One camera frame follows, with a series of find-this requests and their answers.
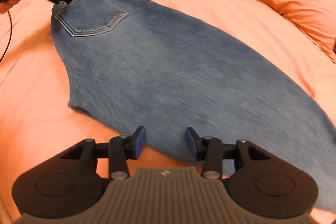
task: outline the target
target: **orange bed sheet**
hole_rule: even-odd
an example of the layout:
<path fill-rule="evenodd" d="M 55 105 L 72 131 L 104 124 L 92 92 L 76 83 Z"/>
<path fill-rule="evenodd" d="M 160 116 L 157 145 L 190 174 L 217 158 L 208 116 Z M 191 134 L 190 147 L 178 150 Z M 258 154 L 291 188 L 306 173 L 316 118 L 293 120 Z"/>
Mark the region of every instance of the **orange bed sheet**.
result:
<path fill-rule="evenodd" d="M 266 5 L 255 0 L 152 0 L 214 25 L 259 52 L 301 86 L 336 124 L 336 65 L 309 38 Z M 0 193 L 14 219 L 15 179 L 26 170 L 85 138 L 107 142 L 118 133 L 67 107 L 66 69 L 50 34 L 52 4 L 22 0 L 11 9 L 13 37 L 0 67 Z M 9 21 L 0 17 L 0 52 Z M 106 161 L 98 173 L 107 177 Z M 183 164 L 145 148 L 140 166 Z"/>

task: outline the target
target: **wire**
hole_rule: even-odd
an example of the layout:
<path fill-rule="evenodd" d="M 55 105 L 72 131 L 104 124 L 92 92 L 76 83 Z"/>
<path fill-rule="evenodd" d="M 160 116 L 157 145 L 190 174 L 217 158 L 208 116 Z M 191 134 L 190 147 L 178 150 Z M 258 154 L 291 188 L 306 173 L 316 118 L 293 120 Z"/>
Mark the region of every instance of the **wire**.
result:
<path fill-rule="evenodd" d="M 9 48 L 9 45 L 11 44 L 11 40 L 12 40 L 12 33 L 13 33 L 13 22 L 12 22 L 12 17 L 11 17 L 11 14 L 9 13 L 9 10 L 7 11 L 8 13 L 8 16 L 9 16 L 9 21 L 10 21 L 10 35 L 9 35 L 9 40 L 8 40 L 8 44 L 7 44 L 7 47 L 0 59 L 0 63 L 1 61 L 3 60 L 3 58 L 5 57 L 5 54 L 7 53 L 7 50 Z"/>

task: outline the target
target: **screw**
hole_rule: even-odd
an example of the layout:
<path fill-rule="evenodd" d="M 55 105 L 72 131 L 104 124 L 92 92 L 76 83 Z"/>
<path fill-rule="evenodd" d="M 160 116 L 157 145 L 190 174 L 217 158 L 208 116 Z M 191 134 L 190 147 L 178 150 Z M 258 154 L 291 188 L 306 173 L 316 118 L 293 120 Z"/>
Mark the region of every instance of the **screw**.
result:
<path fill-rule="evenodd" d="M 205 171 L 203 176 L 206 179 L 218 179 L 221 175 L 217 171 L 210 170 L 210 171 Z"/>
<path fill-rule="evenodd" d="M 114 180 L 124 180 L 128 177 L 124 171 L 116 171 L 111 174 L 111 178 Z"/>
<path fill-rule="evenodd" d="M 165 170 L 165 171 L 160 172 L 160 174 L 163 175 L 164 177 L 166 177 L 166 176 L 170 175 L 170 171 Z"/>

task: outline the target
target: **bed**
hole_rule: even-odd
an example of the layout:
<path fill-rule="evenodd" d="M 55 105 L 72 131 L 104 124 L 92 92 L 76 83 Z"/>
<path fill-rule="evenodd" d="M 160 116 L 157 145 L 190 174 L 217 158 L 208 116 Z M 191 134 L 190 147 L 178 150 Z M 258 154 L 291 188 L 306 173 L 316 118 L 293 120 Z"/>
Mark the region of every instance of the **bed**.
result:
<path fill-rule="evenodd" d="M 298 84 L 336 125 L 335 63 L 269 6 L 257 0 L 151 1 L 201 19 L 244 42 Z M 11 9 L 13 37 L 1 63 L 0 193 L 13 219 L 20 216 L 11 198 L 11 186 L 19 175 L 85 138 L 107 142 L 119 134 L 68 108 L 68 76 L 50 32 L 52 6 L 44 0 L 22 0 Z M 0 34 L 2 50 L 9 36 L 6 15 L 0 17 Z M 108 176 L 106 165 L 105 160 L 98 163 L 102 177 Z M 187 165 L 149 147 L 138 161 L 129 162 L 132 174 L 138 167 Z M 326 213 L 324 218 L 327 224 L 336 217 Z"/>

